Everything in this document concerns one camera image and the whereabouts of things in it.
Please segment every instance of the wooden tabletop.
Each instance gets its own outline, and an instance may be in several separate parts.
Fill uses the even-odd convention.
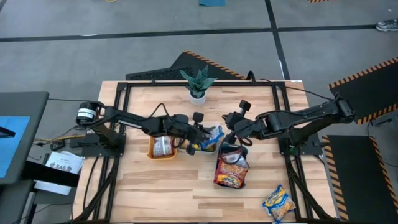
[[[99,100],[113,105],[117,83],[103,82]],[[303,89],[302,82],[286,81],[286,85]],[[288,89],[287,93],[292,111],[308,107],[304,92]],[[221,115],[239,111],[240,100],[252,104],[246,113],[249,119],[275,110],[272,91],[268,86],[213,86],[208,90],[206,103],[202,106],[191,104],[188,90],[184,87],[133,87],[128,112],[149,116],[163,102],[169,114],[186,114],[191,121],[193,112],[197,111],[205,115],[205,126],[220,124],[228,133]],[[155,115],[163,114],[163,110],[158,110]],[[119,166],[112,222],[271,222],[272,217],[262,207],[263,200],[279,184],[290,192],[284,158],[279,153],[276,138],[252,140],[253,146],[249,147],[247,156],[251,168],[246,175],[246,187],[238,190],[213,183],[216,154],[196,152],[190,156],[185,151],[179,151],[174,159],[155,161],[147,157],[149,136],[133,128],[127,128],[126,134],[126,150]],[[302,160],[309,191],[325,211],[335,217],[323,164],[314,156],[302,156]],[[73,205],[75,216],[82,211],[93,161],[89,158],[83,164]],[[86,204],[98,187],[101,166],[102,158],[98,160],[91,178]],[[302,216],[305,217],[299,190],[298,197]],[[107,193],[103,197],[100,217],[104,216],[106,199]],[[295,220],[294,213],[290,212],[284,221],[292,220]]]

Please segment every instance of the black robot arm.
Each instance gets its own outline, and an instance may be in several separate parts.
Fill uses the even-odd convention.
[[[99,112],[104,109],[104,115],[99,118]],[[136,114],[118,110],[112,106],[105,106],[100,102],[86,102],[80,105],[76,123],[92,129],[101,138],[110,142],[117,142],[119,133],[107,128],[104,124],[115,122],[142,130],[153,137],[172,136],[186,139],[193,144],[206,140],[205,131],[188,123],[188,116],[176,114],[143,118]]]
[[[285,134],[293,146],[306,142],[309,136],[331,124],[350,123],[354,119],[353,109],[338,95],[334,100],[300,111],[262,113],[257,115],[254,121],[244,117],[244,112],[251,105],[242,101],[240,106],[242,107],[240,113],[234,112],[223,116],[227,127],[237,138],[249,137],[263,140]],[[295,128],[304,123],[308,124],[302,128]]]

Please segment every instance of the black metal frame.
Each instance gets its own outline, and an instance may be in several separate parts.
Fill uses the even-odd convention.
[[[237,81],[237,82],[215,82],[214,86],[270,86],[272,88],[272,94],[274,97],[275,109],[280,110],[277,87],[285,87],[285,82],[257,82],[250,75],[248,75],[247,79],[251,79],[251,80],[250,81],[249,80],[241,80],[241,81]],[[127,106],[129,103],[129,97],[130,97],[130,92],[131,92],[132,87],[185,86],[185,85],[186,85],[185,82],[155,82],[154,80],[149,81],[149,82],[142,82],[142,83],[119,82],[117,91],[116,91],[114,106],[116,108],[119,107],[121,92],[122,92],[122,90],[125,90],[126,94],[124,95],[123,111],[127,111]],[[289,100],[288,100],[286,89],[285,88],[279,88],[279,89],[282,92],[282,97],[284,100],[284,109],[290,111],[290,105],[289,105]],[[122,132],[124,130],[124,128],[125,128],[124,125],[121,124],[119,127],[119,132]],[[315,199],[310,195],[310,192],[307,190],[307,184],[305,181],[305,175],[304,175],[304,170],[303,170],[303,165],[302,165],[302,160],[301,160],[300,154],[295,156],[295,161],[296,161],[297,170],[298,170],[298,175],[297,175],[293,169],[292,164],[291,164],[290,155],[289,155],[289,153],[287,153],[289,151],[289,140],[286,137],[284,137],[284,138],[281,137],[278,140],[279,140],[280,153],[285,157],[285,164],[286,164],[287,175],[288,175],[288,179],[289,179],[290,196],[292,197],[292,200],[295,202],[296,207],[297,207],[294,210],[296,220],[297,221],[306,220],[306,221],[310,221],[311,223],[313,223],[313,222],[321,223],[323,221],[325,221],[325,222],[335,221],[335,220],[314,220],[313,219],[311,204],[317,205],[317,203],[316,203]],[[120,157],[114,158],[114,163],[116,163],[116,172],[117,172],[117,169],[119,166],[119,160],[120,160]],[[101,186],[103,187],[104,180],[106,179],[108,165],[109,165],[109,157],[104,157],[103,165],[102,165],[102,169],[101,169],[101,176],[99,178],[99,187],[101,187]],[[304,219],[301,217],[295,184],[297,184],[297,186],[303,193],[305,209],[306,209],[306,213],[307,213],[307,218],[304,218]],[[115,188],[116,188],[116,176],[114,177],[114,179],[111,181],[111,183],[109,185],[109,194],[108,194],[108,202],[106,205],[105,218],[100,219],[100,220],[98,219],[99,213],[100,213],[100,205],[101,205],[101,200],[99,200],[99,202],[96,204],[96,207],[94,209],[93,220],[90,222],[103,222],[103,221],[110,220]]]

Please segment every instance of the snack bag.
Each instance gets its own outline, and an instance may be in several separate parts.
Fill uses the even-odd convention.
[[[280,223],[287,213],[296,208],[294,202],[281,185],[278,185],[276,190],[267,197],[262,206],[266,209],[269,216],[274,217],[276,223]]]
[[[240,153],[241,149],[230,153],[222,153],[221,156],[225,161],[233,162],[239,158]],[[233,165],[224,163],[219,157],[213,182],[215,184],[240,189],[243,186],[244,177],[246,176],[248,170],[249,164],[246,162],[243,156],[236,164]]]

